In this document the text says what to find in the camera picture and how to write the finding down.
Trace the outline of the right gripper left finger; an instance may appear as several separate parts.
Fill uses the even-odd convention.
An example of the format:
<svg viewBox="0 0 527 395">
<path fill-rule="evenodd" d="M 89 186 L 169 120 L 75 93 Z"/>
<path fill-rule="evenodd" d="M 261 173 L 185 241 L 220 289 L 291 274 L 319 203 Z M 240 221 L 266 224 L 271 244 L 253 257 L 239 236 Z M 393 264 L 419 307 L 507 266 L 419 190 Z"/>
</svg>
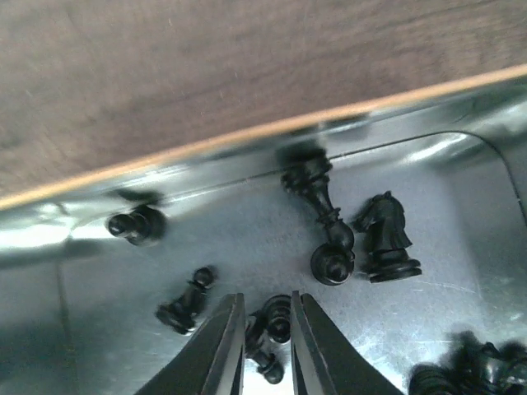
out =
<svg viewBox="0 0 527 395">
<path fill-rule="evenodd" d="M 243 392 L 244 295 L 226 295 L 180 353 L 139 394 L 230 395 Z"/>
</svg>

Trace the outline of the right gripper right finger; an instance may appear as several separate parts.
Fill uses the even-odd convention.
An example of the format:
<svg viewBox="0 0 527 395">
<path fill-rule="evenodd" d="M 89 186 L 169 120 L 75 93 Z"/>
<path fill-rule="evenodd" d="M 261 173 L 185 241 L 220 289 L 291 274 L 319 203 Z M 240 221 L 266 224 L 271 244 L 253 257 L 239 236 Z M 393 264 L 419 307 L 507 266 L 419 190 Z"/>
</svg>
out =
<svg viewBox="0 0 527 395">
<path fill-rule="evenodd" d="M 310 294 L 291 297 L 291 367 L 295 394 L 400 394 L 363 358 Z"/>
</svg>

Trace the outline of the black pawn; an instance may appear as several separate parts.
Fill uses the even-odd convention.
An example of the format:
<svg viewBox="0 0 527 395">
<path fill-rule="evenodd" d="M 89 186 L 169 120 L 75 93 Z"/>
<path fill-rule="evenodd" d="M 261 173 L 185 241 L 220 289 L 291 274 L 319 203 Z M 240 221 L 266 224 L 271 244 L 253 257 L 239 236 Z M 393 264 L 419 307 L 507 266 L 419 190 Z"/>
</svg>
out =
<svg viewBox="0 0 527 395">
<path fill-rule="evenodd" d="M 109 218 L 106 229 L 115 238 L 125 239 L 134 246 L 148 246 L 158 242 L 164 235 L 166 218 L 157 209 L 141 205 L 131 212 Z"/>
<path fill-rule="evenodd" d="M 266 330 L 273 342 L 285 344 L 291 338 L 291 296 L 275 295 L 262 308 Z"/>
<path fill-rule="evenodd" d="M 208 292 L 216 279 L 214 267 L 197 269 L 179 297 L 157 307 L 156 318 L 178 334 L 189 335 L 196 328 L 197 317 L 205 310 Z"/>
<path fill-rule="evenodd" d="M 321 244 L 311 255 L 310 270 L 313 277 L 326 286 L 345 283 L 354 270 L 355 254 L 338 245 Z"/>
</svg>

